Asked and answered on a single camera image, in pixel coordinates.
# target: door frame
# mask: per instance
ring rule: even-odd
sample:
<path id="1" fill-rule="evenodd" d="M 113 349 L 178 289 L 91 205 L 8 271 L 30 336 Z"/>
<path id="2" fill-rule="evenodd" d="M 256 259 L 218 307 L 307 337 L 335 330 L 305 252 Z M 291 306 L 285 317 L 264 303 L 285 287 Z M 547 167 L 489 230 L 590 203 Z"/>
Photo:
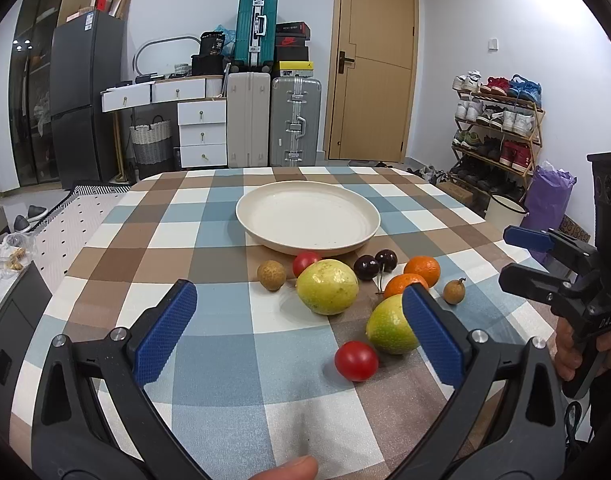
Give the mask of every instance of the door frame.
<path id="1" fill-rule="evenodd" d="M 414 0 L 414 23 L 415 28 L 419 29 L 419 0 Z M 332 17 L 332 44 L 330 45 L 330 72 L 328 76 L 328 96 L 325 107 L 325 130 L 323 133 L 323 152 L 325 158 L 328 158 L 330 153 L 330 140 L 332 137 L 332 116 L 334 112 L 334 92 L 337 83 L 338 60 L 339 53 L 339 27 L 341 26 L 341 0 L 334 0 L 334 13 Z M 401 150 L 401 158 L 399 162 L 405 161 L 405 154 L 408 151 L 410 142 L 410 123 L 412 122 L 412 106 L 414 104 L 414 91 L 417 81 L 417 59 L 419 58 L 419 35 L 414 31 L 414 45 L 412 56 L 412 76 L 410 81 L 410 99 L 408 102 L 408 120 L 405 125 L 405 136 L 403 140 L 403 150 Z"/>

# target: gray refrigerator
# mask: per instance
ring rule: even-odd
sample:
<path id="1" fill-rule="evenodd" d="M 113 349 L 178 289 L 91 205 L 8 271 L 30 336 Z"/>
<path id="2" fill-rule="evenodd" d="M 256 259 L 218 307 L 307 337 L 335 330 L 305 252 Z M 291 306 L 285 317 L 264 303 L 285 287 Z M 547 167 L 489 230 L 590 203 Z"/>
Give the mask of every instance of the gray refrigerator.
<path id="1" fill-rule="evenodd" d="M 112 115 L 103 113 L 100 93 L 121 81 L 124 25 L 94 10 L 54 31 L 50 113 L 63 189 L 108 182 L 118 172 Z"/>

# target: wooden door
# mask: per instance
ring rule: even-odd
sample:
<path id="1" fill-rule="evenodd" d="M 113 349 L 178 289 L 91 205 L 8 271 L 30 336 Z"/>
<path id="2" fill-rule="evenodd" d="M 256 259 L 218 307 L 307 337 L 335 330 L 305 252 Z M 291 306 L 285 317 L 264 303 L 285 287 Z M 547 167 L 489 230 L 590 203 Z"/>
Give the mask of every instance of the wooden door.
<path id="1" fill-rule="evenodd" d="M 341 0 L 329 158 L 402 160 L 416 57 L 415 5 Z"/>

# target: human thumb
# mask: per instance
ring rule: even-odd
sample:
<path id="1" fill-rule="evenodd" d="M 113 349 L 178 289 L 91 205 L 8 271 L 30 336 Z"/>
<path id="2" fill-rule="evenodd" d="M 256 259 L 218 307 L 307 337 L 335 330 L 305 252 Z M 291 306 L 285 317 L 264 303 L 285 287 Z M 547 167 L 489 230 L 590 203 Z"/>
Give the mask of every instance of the human thumb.
<path id="1" fill-rule="evenodd" d="M 306 455 L 254 475 L 250 480 L 314 480 L 318 472 L 319 464 L 316 459 Z"/>

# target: purple bag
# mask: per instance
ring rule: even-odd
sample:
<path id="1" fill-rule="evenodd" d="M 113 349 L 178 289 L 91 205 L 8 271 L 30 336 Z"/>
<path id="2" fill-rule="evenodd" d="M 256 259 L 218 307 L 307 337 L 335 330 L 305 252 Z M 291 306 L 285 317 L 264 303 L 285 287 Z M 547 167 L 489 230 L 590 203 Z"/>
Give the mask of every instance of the purple bag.
<path id="1" fill-rule="evenodd" d="M 525 208 L 529 214 L 521 222 L 521 227 L 538 231 L 558 229 L 570 201 L 572 187 L 576 183 L 575 176 L 567 171 L 555 170 L 547 161 L 543 166 L 537 166 L 532 185 L 525 197 Z M 543 264 L 547 257 L 545 253 L 534 251 L 530 251 L 530 254 L 540 264 Z"/>

